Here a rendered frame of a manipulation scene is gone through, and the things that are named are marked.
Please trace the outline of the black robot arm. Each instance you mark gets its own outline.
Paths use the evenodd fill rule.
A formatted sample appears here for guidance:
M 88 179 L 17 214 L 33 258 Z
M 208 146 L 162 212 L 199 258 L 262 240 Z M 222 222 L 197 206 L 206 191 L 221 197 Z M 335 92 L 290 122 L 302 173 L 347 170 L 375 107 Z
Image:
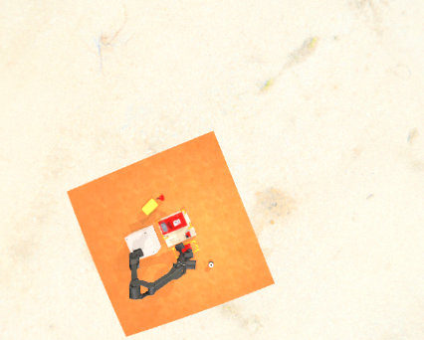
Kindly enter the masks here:
M 138 271 L 139 268 L 139 259 L 144 256 L 142 248 L 133 251 L 129 254 L 129 269 L 131 270 L 131 280 L 129 281 L 129 299 L 130 300 L 140 300 L 146 296 L 151 296 L 155 291 L 161 289 L 166 283 L 177 280 L 182 275 L 187 273 L 187 269 L 194 270 L 196 267 L 196 259 L 193 258 L 193 251 L 187 249 L 186 252 L 183 252 L 184 257 L 180 257 L 177 262 L 173 263 L 171 270 L 163 275 L 160 279 L 155 280 L 154 282 L 147 282 L 144 280 L 139 280 Z M 148 291 L 141 293 L 141 286 L 147 287 Z

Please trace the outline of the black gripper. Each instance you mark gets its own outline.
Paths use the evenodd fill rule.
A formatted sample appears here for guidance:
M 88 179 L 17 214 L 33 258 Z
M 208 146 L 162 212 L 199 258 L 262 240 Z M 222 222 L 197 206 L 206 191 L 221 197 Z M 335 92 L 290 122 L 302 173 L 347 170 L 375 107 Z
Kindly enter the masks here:
M 179 243 L 179 244 L 177 244 L 177 245 L 175 246 L 175 248 L 176 248 L 176 251 L 180 253 L 180 255 L 178 255 L 178 256 L 179 256 L 179 257 L 184 257 L 184 258 L 185 258 L 185 256 L 184 256 L 184 255 L 183 255 L 183 253 L 182 253 L 182 250 L 183 250 L 183 249 L 185 249 L 185 247 L 184 247 L 183 243 Z M 177 258 L 177 260 L 179 259 L 179 257 Z M 186 258 L 185 258 L 185 260 L 186 260 Z

